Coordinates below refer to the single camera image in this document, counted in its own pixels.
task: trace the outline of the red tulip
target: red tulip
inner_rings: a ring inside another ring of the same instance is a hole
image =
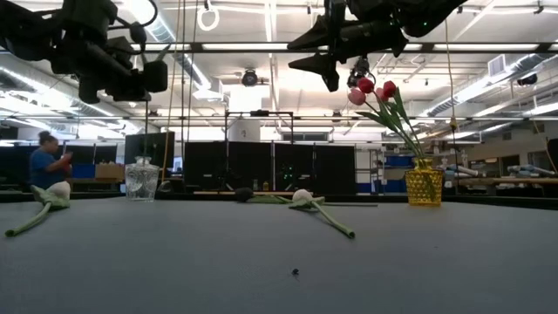
[[[378,87],[378,89],[376,90],[376,94],[378,96],[378,98],[380,98],[380,100],[382,101],[389,101],[390,98],[385,96],[385,90],[382,87]]]
[[[374,83],[367,78],[361,78],[357,82],[358,88],[364,93],[374,92]]]
[[[347,97],[351,103],[357,106],[361,106],[366,101],[366,95],[364,95],[364,93],[359,91],[357,88],[351,89]]]
[[[395,86],[395,83],[391,82],[391,81],[387,81],[384,83],[384,95],[387,98],[391,98],[393,96],[395,96],[396,91],[398,90],[398,87]]]

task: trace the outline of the vase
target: vase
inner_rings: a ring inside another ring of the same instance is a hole
[[[136,163],[126,165],[126,199],[129,201],[154,200],[159,167],[150,161],[150,157],[136,157]]]
[[[405,173],[409,204],[412,206],[440,206],[444,173],[432,169],[432,158],[415,158],[415,168]]]

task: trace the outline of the blue shirt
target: blue shirt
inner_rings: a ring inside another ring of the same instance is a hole
[[[64,180],[64,169],[59,169],[53,172],[46,172],[46,168],[51,163],[56,162],[54,156],[37,149],[31,154],[30,160],[30,174],[31,184],[39,188],[47,189],[53,184],[62,182]]]

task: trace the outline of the woman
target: woman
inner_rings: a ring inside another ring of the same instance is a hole
[[[71,153],[55,160],[53,154],[58,150],[58,140],[47,131],[38,136],[41,147],[31,154],[30,159],[31,185],[69,199],[70,184],[65,177],[71,172]]]

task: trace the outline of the yellow vase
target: yellow vase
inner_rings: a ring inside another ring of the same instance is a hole
[[[432,169],[432,158],[415,158],[415,168],[405,173],[409,204],[440,206],[444,173]]]

